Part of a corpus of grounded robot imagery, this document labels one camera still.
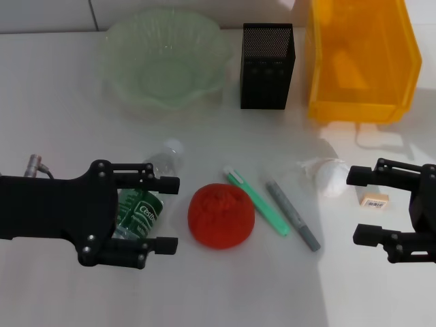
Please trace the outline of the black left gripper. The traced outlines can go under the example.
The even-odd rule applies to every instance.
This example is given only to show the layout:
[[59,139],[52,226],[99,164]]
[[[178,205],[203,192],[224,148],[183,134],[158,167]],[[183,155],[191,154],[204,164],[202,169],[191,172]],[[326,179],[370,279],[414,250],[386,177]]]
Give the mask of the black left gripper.
[[78,178],[1,177],[1,238],[63,239],[73,244],[83,266],[116,266],[108,248],[118,195],[113,165],[94,161]]

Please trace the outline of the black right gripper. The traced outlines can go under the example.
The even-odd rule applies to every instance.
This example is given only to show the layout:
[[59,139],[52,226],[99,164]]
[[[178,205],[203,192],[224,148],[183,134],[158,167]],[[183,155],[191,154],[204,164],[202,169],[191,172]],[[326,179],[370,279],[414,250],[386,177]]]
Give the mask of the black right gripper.
[[347,184],[379,185],[411,192],[410,217],[415,232],[358,224],[353,235],[356,245],[382,245],[391,264],[435,263],[435,165],[417,166],[379,158],[373,169],[352,166]]

